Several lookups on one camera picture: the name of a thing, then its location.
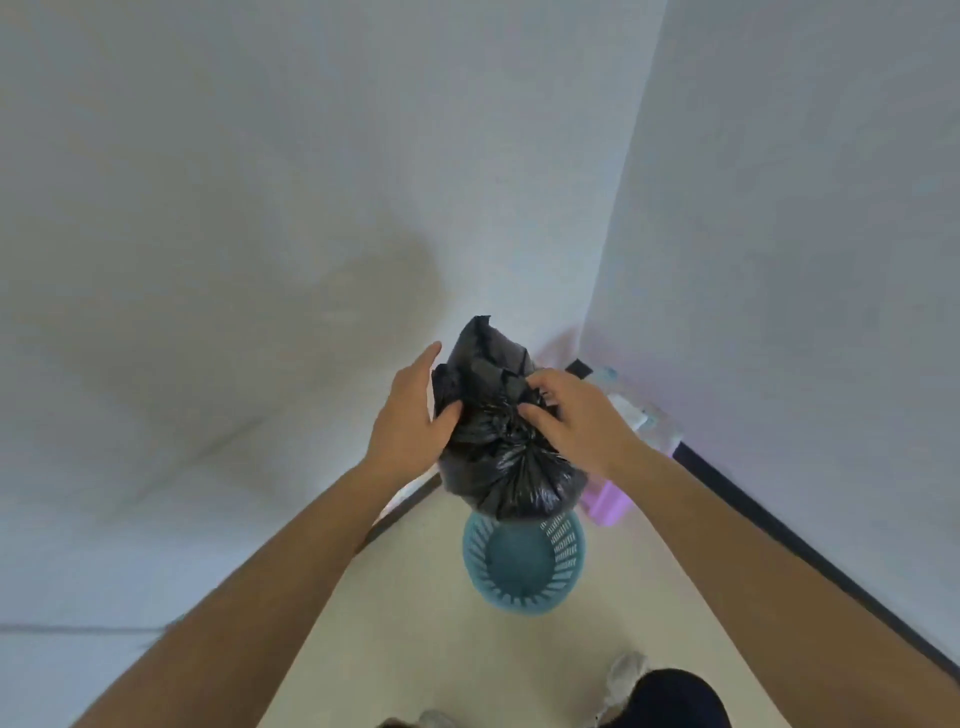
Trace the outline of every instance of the leg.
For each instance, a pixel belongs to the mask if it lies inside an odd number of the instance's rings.
[[[626,708],[607,728],[731,728],[720,697],[706,682],[681,669],[645,674]]]

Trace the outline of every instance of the floor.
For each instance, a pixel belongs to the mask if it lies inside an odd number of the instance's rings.
[[[430,707],[464,728],[576,728],[627,648],[704,677],[737,728],[787,725],[639,511],[615,528],[582,519],[584,574],[540,618],[473,590],[460,546],[468,514],[438,491],[354,560],[261,728],[372,728]]]

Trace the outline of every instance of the pink container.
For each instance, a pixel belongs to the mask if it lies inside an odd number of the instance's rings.
[[[633,506],[634,502],[612,482],[593,476],[587,482],[584,494],[580,496],[580,507],[597,525],[616,524]]]

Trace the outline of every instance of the plastic bag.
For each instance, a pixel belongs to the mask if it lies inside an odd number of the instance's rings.
[[[520,417],[529,402],[556,415],[526,377],[527,350],[474,316],[446,364],[433,372],[435,414],[462,400],[463,414],[440,457],[446,489],[499,521],[543,521],[569,510],[587,486],[540,432]]]

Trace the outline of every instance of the shoe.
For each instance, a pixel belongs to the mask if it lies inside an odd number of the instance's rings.
[[[440,711],[423,711],[417,720],[417,728],[460,728],[460,723]]]
[[[647,669],[647,657],[639,652],[624,652],[617,657],[607,672],[607,694],[603,699],[603,707],[597,711],[586,728],[597,728],[611,709],[625,706],[636,683]]]

